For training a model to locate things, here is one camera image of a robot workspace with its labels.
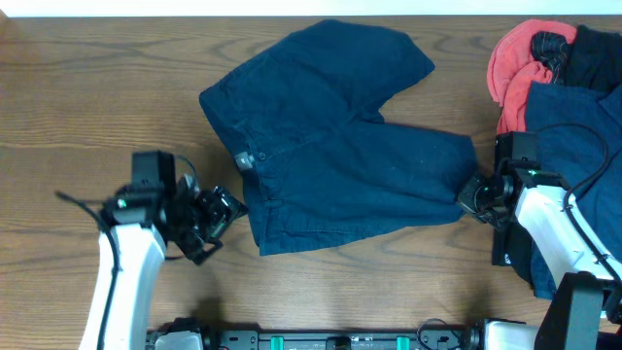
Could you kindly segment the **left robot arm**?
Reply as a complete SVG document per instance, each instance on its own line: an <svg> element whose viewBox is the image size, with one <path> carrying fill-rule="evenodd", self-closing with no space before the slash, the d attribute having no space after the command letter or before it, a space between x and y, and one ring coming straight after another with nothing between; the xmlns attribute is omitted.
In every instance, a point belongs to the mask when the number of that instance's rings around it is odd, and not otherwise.
<svg viewBox="0 0 622 350"><path fill-rule="evenodd" d="M247 212L227 189L203 190L190 175L170 184L143 180L105 201L97 216L99 266L81 348L205 348L206 331L189 319L148 330L166 247L176 244L185 259L201 265Z"/></svg>

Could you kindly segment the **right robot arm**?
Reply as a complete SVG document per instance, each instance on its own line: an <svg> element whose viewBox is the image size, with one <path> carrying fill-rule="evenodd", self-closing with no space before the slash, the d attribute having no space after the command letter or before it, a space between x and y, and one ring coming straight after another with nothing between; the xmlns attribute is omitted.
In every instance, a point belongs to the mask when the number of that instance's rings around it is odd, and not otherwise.
<svg viewBox="0 0 622 350"><path fill-rule="evenodd" d="M621 264L583 218L573 188L544 171L537 137L512 131L496 138L495 172L475 173L458 204L497 232L521 227L551 272L556 294L539 327L501 319L466 331L464 349L613 349L621 338L600 332L600 321L621 321Z"/></svg>

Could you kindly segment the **navy blue shorts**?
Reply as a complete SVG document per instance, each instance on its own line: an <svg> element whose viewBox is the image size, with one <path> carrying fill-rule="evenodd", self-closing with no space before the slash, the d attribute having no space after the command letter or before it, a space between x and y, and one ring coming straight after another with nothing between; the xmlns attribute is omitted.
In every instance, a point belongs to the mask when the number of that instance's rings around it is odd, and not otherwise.
<svg viewBox="0 0 622 350"><path fill-rule="evenodd" d="M380 112L433 68L405 33L327 19L201 92L241 173L262 255L460 219L457 195L478 167L471 139Z"/></svg>

